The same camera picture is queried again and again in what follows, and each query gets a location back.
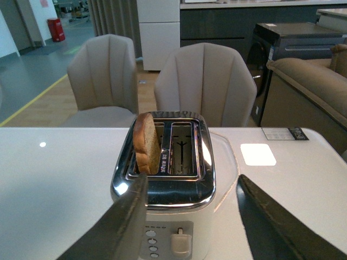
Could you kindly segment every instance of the white cabinet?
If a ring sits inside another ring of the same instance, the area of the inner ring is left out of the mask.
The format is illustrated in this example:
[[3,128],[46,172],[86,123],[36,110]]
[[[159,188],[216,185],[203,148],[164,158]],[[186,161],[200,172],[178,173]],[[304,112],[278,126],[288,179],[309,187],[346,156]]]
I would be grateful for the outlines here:
[[145,70],[161,70],[179,48],[179,4],[180,0],[137,0]]

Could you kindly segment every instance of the toast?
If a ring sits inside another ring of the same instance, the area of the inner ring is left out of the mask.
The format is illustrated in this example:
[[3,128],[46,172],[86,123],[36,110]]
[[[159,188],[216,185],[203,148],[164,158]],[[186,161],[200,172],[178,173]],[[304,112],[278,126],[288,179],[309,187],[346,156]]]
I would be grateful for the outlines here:
[[160,146],[151,113],[138,115],[133,130],[133,145],[139,171],[149,175],[157,174]]

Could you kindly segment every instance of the sofa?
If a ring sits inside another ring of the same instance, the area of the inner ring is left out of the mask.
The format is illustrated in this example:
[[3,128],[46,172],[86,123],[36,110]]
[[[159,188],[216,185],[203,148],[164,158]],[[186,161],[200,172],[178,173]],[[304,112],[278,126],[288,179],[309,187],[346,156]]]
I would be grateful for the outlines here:
[[347,45],[331,59],[269,61],[271,82],[262,127],[310,128],[347,160]]

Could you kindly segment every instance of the toaster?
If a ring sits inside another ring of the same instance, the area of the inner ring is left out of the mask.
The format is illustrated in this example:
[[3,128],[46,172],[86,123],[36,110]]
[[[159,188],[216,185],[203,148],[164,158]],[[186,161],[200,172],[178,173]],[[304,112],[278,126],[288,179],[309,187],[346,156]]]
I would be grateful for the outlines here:
[[[148,175],[141,259],[202,260],[209,250],[216,178],[209,131],[194,112],[150,112],[161,148],[158,173]],[[134,123],[111,183],[117,200],[139,175],[132,144]]]

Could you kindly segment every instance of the toaster lever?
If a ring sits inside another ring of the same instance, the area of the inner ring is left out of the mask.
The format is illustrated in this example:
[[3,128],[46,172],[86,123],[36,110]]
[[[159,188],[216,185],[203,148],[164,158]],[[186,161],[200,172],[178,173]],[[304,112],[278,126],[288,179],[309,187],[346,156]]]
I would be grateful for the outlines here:
[[186,258],[191,254],[192,236],[183,234],[183,228],[179,228],[177,234],[171,235],[171,252],[175,257]]

